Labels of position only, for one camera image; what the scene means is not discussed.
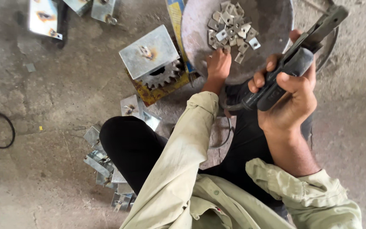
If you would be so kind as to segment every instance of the beige shirt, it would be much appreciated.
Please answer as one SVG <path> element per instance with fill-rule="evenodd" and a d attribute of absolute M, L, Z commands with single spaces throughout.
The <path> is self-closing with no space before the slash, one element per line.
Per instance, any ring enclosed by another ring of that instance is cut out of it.
<path fill-rule="evenodd" d="M 294 228 L 229 181 L 197 174 L 207 160 L 217 109 L 214 93 L 191 97 L 121 229 Z M 247 162 L 245 169 L 257 185 L 283 201 L 297 228 L 362 228 L 358 205 L 325 170 L 295 178 L 261 159 Z"/>

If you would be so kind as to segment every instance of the shirt sleeve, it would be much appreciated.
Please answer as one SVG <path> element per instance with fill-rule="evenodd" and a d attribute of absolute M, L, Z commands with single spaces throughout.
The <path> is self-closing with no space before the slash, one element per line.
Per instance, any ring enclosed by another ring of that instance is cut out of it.
<path fill-rule="evenodd" d="M 324 169 L 296 178 L 258 158 L 247 162 L 246 171 L 258 186 L 283 201 L 298 229 L 362 228 L 358 205 Z"/>
<path fill-rule="evenodd" d="M 190 98 L 121 229 L 191 228 L 190 197 L 217 110 L 215 93 Z"/>

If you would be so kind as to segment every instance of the concrete floor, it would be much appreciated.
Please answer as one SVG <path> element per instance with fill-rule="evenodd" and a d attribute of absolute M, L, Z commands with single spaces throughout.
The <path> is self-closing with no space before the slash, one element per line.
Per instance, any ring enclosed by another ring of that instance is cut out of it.
<path fill-rule="evenodd" d="M 115 27 L 72 12 L 63 50 L 14 20 L 16 12 L 27 11 L 27 2 L 0 0 L 0 111 L 17 130 L 14 145 L 0 150 L 0 228 L 118 228 L 127 213 L 113 212 L 113 192 L 95 185 L 94 170 L 83 162 L 91 150 L 82 138 L 86 130 L 79 129 L 120 115 L 120 100 L 136 92 L 118 51 L 161 24 L 172 31 L 165 2 L 123 1 Z M 366 228 L 366 0 L 336 2 L 351 16 L 318 75 L 312 147 L 323 168 L 360 205 Z M 294 7 L 297 28 L 308 29 L 320 17 L 302 0 Z M 23 66 L 28 63 L 37 71 L 28 73 Z M 168 136 L 203 82 L 150 107 L 164 118 L 159 133 Z M 213 144 L 226 136 L 224 127 L 225 120 L 215 125 Z M 0 121 L 0 143 L 9 138 Z M 210 150 L 203 167 L 218 164 L 227 148 Z"/>

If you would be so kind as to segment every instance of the steel plate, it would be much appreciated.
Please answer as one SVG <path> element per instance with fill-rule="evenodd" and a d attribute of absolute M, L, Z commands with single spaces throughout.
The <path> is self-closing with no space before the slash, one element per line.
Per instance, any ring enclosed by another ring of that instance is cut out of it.
<path fill-rule="evenodd" d="M 190 63 L 202 76 L 207 76 L 205 57 L 213 52 L 208 44 L 207 23 L 215 11 L 221 11 L 220 3 L 225 0 L 189 0 L 183 12 L 182 40 Z M 282 53 L 289 42 L 293 29 L 293 6 L 291 0 L 238 0 L 245 11 L 245 17 L 252 19 L 252 27 L 261 47 L 249 49 L 241 64 L 234 61 L 237 46 L 231 47 L 233 61 L 227 85 L 237 85 L 251 78 L 264 67 L 266 58 L 273 53 Z"/>

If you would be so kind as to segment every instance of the black pants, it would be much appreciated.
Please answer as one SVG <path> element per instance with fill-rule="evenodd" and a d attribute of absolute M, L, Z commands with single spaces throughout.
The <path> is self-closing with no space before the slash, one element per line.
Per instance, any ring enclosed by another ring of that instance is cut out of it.
<path fill-rule="evenodd" d="M 226 158 L 220 165 L 199 170 L 199 174 L 215 175 L 232 182 L 286 218 L 287 211 L 282 201 L 273 199 L 245 171 L 245 163 L 254 158 L 273 164 L 265 135 L 258 125 L 257 111 L 241 110 L 236 115 L 236 130 Z M 305 139 L 311 128 L 312 118 L 309 117 L 302 124 Z M 136 194 L 166 145 L 164 138 L 135 117 L 113 117 L 106 121 L 101 128 L 100 141 Z"/>

